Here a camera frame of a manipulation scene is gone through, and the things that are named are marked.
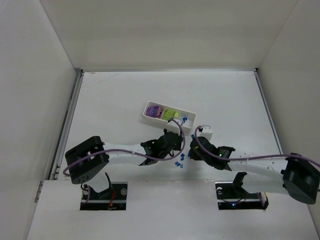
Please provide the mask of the green lego brick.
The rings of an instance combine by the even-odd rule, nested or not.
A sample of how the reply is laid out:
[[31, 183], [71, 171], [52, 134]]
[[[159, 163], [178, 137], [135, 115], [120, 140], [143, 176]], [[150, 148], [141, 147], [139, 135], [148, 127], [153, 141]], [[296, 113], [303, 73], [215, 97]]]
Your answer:
[[171, 108], [165, 108], [161, 115], [161, 119], [164, 121], [168, 121], [169, 119], [178, 118], [180, 116], [180, 112]]

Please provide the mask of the purple lego brick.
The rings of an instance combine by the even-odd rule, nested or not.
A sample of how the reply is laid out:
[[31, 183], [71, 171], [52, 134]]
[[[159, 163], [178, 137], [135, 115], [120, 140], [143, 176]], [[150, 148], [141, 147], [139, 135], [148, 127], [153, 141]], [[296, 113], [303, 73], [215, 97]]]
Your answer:
[[147, 108], [145, 115], [151, 118], [160, 118], [163, 108], [160, 105], [154, 105]]

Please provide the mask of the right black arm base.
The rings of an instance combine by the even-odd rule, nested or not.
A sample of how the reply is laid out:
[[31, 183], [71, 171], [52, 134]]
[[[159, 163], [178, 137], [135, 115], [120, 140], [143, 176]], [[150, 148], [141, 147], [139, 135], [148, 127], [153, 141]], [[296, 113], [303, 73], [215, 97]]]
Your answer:
[[216, 181], [219, 210], [266, 210], [269, 200], [265, 193], [249, 193], [243, 188], [246, 172], [238, 172], [233, 181]]

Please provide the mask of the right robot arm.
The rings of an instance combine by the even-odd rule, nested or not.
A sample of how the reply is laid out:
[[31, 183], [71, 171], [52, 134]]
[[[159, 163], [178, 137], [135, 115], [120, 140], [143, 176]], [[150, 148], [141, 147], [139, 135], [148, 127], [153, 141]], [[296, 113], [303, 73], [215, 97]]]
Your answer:
[[320, 171], [303, 156], [271, 155], [231, 158], [235, 148], [216, 147], [203, 136], [193, 136], [188, 156], [213, 169], [210, 177], [218, 183], [220, 201], [241, 201], [250, 195], [275, 193], [314, 205], [320, 191]]

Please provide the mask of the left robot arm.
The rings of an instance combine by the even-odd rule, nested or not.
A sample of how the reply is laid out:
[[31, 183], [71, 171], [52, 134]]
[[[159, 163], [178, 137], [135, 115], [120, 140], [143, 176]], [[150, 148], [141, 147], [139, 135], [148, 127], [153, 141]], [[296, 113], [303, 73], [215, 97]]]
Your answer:
[[169, 161], [181, 153], [184, 135], [163, 130], [158, 139], [134, 145], [104, 143], [100, 136], [92, 136], [65, 153], [67, 167], [63, 174], [70, 177], [72, 184], [81, 185], [91, 181], [106, 165], [130, 164], [139, 167]]

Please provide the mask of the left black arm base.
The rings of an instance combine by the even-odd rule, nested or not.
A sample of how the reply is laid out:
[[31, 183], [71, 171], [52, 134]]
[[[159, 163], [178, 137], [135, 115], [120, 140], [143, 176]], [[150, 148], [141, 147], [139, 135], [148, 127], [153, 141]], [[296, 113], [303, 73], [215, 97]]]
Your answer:
[[125, 211], [127, 208], [127, 182], [112, 182], [105, 172], [103, 180], [107, 180], [107, 188], [96, 192], [91, 186], [82, 183], [81, 211]]

